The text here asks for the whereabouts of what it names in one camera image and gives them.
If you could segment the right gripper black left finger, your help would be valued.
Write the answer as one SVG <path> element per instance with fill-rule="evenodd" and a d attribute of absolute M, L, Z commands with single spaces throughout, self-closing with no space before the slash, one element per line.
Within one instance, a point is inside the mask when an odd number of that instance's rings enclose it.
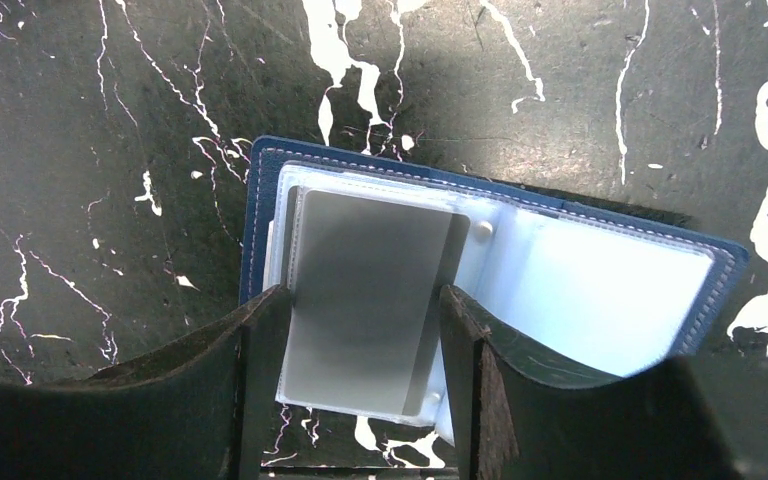
<path fill-rule="evenodd" d="M 0 479 L 255 479 L 270 434 L 291 295 L 83 379 L 0 381 Z"/>

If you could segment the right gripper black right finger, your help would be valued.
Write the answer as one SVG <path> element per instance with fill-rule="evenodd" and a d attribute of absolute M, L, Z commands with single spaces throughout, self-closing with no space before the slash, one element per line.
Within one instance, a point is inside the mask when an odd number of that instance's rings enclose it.
<path fill-rule="evenodd" d="M 673 356 L 622 378 L 442 288 L 463 479 L 768 479 L 768 357 Z"/>

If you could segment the navy blue card holder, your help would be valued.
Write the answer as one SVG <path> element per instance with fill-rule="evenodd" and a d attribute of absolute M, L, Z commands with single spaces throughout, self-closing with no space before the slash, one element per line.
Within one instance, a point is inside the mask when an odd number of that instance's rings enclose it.
<path fill-rule="evenodd" d="M 541 344 L 627 377 L 695 352 L 745 270 L 734 242 L 485 179 L 274 136 L 251 149 L 240 297 L 286 282 L 299 196 L 317 190 L 465 215 L 453 285 Z M 421 421 L 454 439 L 439 338 Z"/>

